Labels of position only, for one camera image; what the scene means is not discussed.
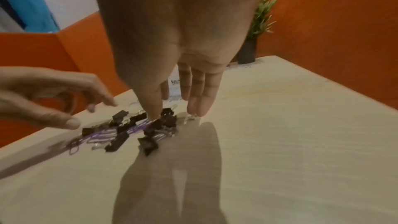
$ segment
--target plant pot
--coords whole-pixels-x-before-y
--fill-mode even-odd
[[[246,40],[240,48],[236,59],[238,64],[248,64],[256,61],[257,40]]]

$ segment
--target light wood tabletop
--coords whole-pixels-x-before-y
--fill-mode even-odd
[[[172,97],[184,117],[186,103]],[[77,115],[84,125],[136,112]],[[0,149],[2,224],[396,224],[398,112],[276,56],[232,66],[203,118],[145,157],[44,129]]]

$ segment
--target green plant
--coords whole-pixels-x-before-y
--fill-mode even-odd
[[[254,40],[264,32],[272,33],[272,31],[270,31],[270,27],[276,21],[271,23],[268,22],[272,16],[269,15],[269,11],[276,2],[277,0],[260,0],[254,15],[253,22],[250,26],[248,36],[246,37],[247,40]]]

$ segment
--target potted plant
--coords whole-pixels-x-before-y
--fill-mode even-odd
[[[236,55],[238,64],[247,64],[256,60],[257,37],[264,32],[272,33],[270,27],[276,21],[268,22],[271,18],[269,11],[276,2],[277,0],[260,0],[246,40]]]

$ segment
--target blue object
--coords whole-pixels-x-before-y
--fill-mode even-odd
[[[58,32],[53,15],[44,0],[8,0],[25,23],[27,32]]]

